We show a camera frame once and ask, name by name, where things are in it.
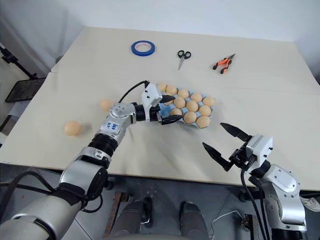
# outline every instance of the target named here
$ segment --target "white wall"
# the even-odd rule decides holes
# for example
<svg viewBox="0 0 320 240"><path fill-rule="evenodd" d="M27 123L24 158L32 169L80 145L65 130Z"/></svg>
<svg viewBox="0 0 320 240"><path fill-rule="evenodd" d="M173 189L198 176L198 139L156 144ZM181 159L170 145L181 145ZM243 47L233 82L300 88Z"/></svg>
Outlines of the white wall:
<svg viewBox="0 0 320 240"><path fill-rule="evenodd" d="M0 7L0 41L30 53L43 73L92 26L295 41L320 76L320 0L0 0Z"/></svg>

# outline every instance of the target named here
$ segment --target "black joint band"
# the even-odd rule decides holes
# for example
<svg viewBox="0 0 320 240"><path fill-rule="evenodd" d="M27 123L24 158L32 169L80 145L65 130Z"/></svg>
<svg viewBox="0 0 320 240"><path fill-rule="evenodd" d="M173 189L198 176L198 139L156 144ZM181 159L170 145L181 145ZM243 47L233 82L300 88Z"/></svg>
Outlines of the black joint band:
<svg viewBox="0 0 320 240"><path fill-rule="evenodd" d="M294 230L283 230L278 228L272 228L272 239L273 240L307 240L306 231L294 231Z"/></svg>
<svg viewBox="0 0 320 240"><path fill-rule="evenodd" d="M262 165L251 172L251 175L256 176L257 178L263 177L266 172L270 169L271 164L267 160L265 160Z"/></svg>
<svg viewBox="0 0 320 240"><path fill-rule="evenodd" d="M139 105L135 105L134 107L135 107L135 113L136 113L136 120L138 122L145 121L146 114L145 114L144 106L139 104Z"/></svg>
<svg viewBox="0 0 320 240"><path fill-rule="evenodd" d="M118 147L118 142L108 135L98 133L94 136L88 147L99 149L112 157Z"/></svg>
<svg viewBox="0 0 320 240"><path fill-rule="evenodd" d="M85 198L85 190L79 186L62 182L51 196L66 200L70 206L73 206Z"/></svg>

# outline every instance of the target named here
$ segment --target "scissors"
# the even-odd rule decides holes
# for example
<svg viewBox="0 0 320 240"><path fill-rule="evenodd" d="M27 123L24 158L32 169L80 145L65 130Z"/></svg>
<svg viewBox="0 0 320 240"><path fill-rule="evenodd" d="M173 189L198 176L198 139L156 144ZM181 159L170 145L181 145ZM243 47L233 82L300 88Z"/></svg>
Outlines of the scissors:
<svg viewBox="0 0 320 240"><path fill-rule="evenodd" d="M223 60L218 61L214 66L213 70L216 70L218 66L225 65L224 68L221 69L220 73L225 74L227 72L228 67L232 63L232 59L236 54L232 54L231 56L225 57Z"/></svg>
<svg viewBox="0 0 320 240"><path fill-rule="evenodd" d="M178 57L180 58L179 66L178 66L178 71L180 70L182 64L184 63L185 59L189 59L191 57L191 52L189 51L183 51L180 50L178 51Z"/></svg>

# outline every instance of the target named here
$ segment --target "blue tape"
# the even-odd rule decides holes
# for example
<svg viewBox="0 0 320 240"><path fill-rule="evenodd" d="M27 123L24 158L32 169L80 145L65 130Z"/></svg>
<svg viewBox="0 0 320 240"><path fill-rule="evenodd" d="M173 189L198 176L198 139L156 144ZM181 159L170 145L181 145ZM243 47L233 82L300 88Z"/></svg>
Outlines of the blue tape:
<svg viewBox="0 0 320 240"><path fill-rule="evenodd" d="M139 45L148 45L150 47L150 50L149 51L138 51L136 49L136 47ZM145 56L149 56L149 55L153 54L156 50L156 46L150 41L143 41L142 40L142 41L134 42L131 46L131 50L135 55L145 57Z"/></svg>

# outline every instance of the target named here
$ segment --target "egg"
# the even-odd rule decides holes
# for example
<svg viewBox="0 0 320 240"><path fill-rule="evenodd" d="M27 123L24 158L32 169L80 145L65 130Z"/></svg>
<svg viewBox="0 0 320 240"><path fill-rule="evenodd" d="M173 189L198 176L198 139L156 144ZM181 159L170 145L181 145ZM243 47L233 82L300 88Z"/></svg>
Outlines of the egg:
<svg viewBox="0 0 320 240"><path fill-rule="evenodd" d="M64 125L63 131L68 136L76 136L81 131L81 124L77 121L69 121Z"/></svg>
<svg viewBox="0 0 320 240"><path fill-rule="evenodd" d="M179 108L174 108L171 110L170 115L182 115L182 111Z"/></svg>
<svg viewBox="0 0 320 240"><path fill-rule="evenodd" d="M209 126L210 124L210 118L208 116L200 116L196 120L196 124L199 128L203 129Z"/></svg>
<svg viewBox="0 0 320 240"><path fill-rule="evenodd" d="M183 121L186 124L192 124L196 121L196 119L197 119L197 115L193 111L188 111L183 117Z"/></svg>
<svg viewBox="0 0 320 240"><path fill-rule="evenodd" d="M172 94L171 94L171 93L168 93L168 92L166 92L164 95L172 96ZM166 105L166 106L168 106L168 105L173 104L173 103L174 103L174 101L172 100L172 101L164 102L163 104Z"/></svg>
<svg viewBox="0 0 320 240"><path fill-rule="evenodd" d="M186 99L189 97L189 92L186 89L181 89L178 91L178 96L182 97L183 99Z"/></svg>
<svg viewBox="0 0 320 240"><path fill-rule="evenodd" d="M176 87L176 86L168 85L168 86L166 86L165 91L166 91L167 93L170 93L170 94L174 95L174 94L177 94L177 91L178 91L178 90L177 90L177 87Z"/></svg>
<svg viewBox="0 0 320 240"><path fill-rule="evenodd" d="M199 112L201 113L202 116L210 116L211 114L211 108L207 105L203 105L199 108Z"/></svg>
<svg viewBox="0 0 320 240"><path fill-rule="evenodd" d="M191 95L190 99L198 103L202 101L202 95L199 92L195 92Z"/></svg>
<svg viewBox="0 0 320 240"><path fill-rule="evenodd" d="M100 101L100 108L108 112L109 109L113 106L113 104L114 104L113 101L105 98Z"/></svg>
<svg viewBox="0 0 320 240"><path fill-rule="evenodd" d="M177 109L182 109L186 106L186 101L182 97L177 96L173 101L173 104Z"/></svg>
<svg viewBox="0 0 320 240"><path fill-rule="evenodd" d="M165 84L163 82L160 82L156 86L157 86L157 88L159 89L160 92L165 92L166 91L167 84Z"/></svg>
<svg viewBox="0 0 320 240"><path fill-rule="evenodd" d="M198 111L198 103L196 103L195 101L191 100L188 101L186 103L186 108L190 111L190 112L196 112Z"/></svg>
<svg viewBox="0 0 320 240"><path fill-rule="evenodd" d="M216 100L213 98L213 97L210 97L210 96L206 96L204 99L203 99L203 103L204 105L207 105L207 106L213 106L215 104Z"/></svg>

